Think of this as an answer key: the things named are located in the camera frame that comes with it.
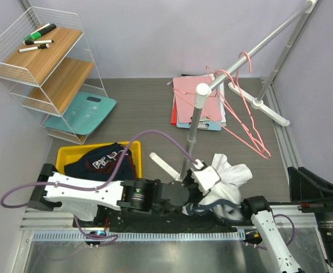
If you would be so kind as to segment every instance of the gray carpet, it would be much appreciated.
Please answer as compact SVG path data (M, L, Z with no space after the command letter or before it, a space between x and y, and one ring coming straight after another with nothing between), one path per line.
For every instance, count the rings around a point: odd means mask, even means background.
M88 80L88 84L97 85L99 80ZM105 79L107 94L118 101L113 112L88 137L86 144L127 141L137 133L148 130L162 130L178 142L186 143L187 129L179 129L170 124L172 108L172 87L166 83L169 78L127 78ZM257 95L261 89L260 79L241 79L240 85L252 95ZM247 125L251 126L242 99L226 88L226 98L237 115ZM268 201L289 201L289 188L281 160L273 123L270 118L258 110L251 110L255 124L270 151L272 158L266 160L249 147L237 140L226 131L199 131L193 156L210 164L213 154L226 154L230 164L244 163L250 168L253 178L241 187L243 197L264 195ZM227 114L227 127L246 141L251 142L245 135L239 123ZM150 152L156 152L176 170L180 171L183 155L178 148L161 136L146 135L140 139L143 161L143 177L159 178L170 181L168 175L161 171L149 158ZM62 139L54 139L48 163L55 164L57 151L62 146L73 143Z

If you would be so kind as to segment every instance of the yellow tray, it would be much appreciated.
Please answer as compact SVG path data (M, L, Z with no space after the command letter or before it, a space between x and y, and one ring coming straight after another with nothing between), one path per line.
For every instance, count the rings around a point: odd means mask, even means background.
M117 143L120 143L124 146L128 144L127 141ZM83 155L93 149L111 144L114 144L114 142L61 147L58 150L57 163L55 167L60 173L64 174L65 165L78 161ZM139 141L134 141L130 146L130 151L132 152L132 161L134 161L136 175L138 178L141 178L143 175L141 168L141 143Z

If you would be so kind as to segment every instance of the white wall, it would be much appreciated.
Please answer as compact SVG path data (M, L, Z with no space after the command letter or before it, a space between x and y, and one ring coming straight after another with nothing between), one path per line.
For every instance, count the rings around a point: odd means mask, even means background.
M333 1L322 1L275 86L303 165L333 183Z
M0 33L22 10L16 0L0 1ZM0 85L0 198L16 185L36 181L48 152L50 137ZM10 197L8 203L26 202L32 189ZM0 206L0 273L10 272L16 252L23 209Z
M77 13L104 78L173 77L227 69L305 0L29 0ZM267 76L289 30L253 58ZM242 76L251 76L247 68Z

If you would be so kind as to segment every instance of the black bracket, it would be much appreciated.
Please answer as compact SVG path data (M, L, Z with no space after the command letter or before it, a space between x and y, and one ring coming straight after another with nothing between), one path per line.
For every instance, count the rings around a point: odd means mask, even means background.
M50 176L53 176L54 172L58 172L52 164L44 164L41 168L37 182L47 182ZM28 207L37 210L53 211L54 208L62 206L61 202L49 202L44 199L43 196L47 194L45 186L35 187L31 193Z
M253 214L257 214L263 210L271 211L268 200L264 196L253 196L245 198L242 202L242 214L250 219Z

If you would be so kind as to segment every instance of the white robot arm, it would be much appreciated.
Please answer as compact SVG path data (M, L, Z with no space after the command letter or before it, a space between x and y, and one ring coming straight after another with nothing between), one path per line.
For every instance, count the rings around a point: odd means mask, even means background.
M47 180L48 182L54 182L56 185L47 185L43 189L36 187L29 206L41 210L52 210L53 207L57 206L74 214L82 221L93 221L97 215L98 206L104 206L120 213L123 210L135 212L135 215L142 213L143 216L152 213L162 215L164 211L170 212L176 209L181 212L183 206L190 203L191 200L198 204L202 198L208 195L210 189L220 181L219 175L213 167L200 161L195 167L196 169L189 171L189 178L192 179L195 185L192 190L190 187L187 189L186 180L164 184L160 180L144 179L113 181L106 188L96 190L104 182L76 179L58 172L51 172L47 176ZM95 190L79 191L58 187L58 183L78 187L94 187ZM259 231L272 258L272 272L304 272L281 238L272 210L263 196L246 198L241 204L235 205L239 207L241 214L246 219L251 220ZM194 206L197 211L199 208L201 206Z

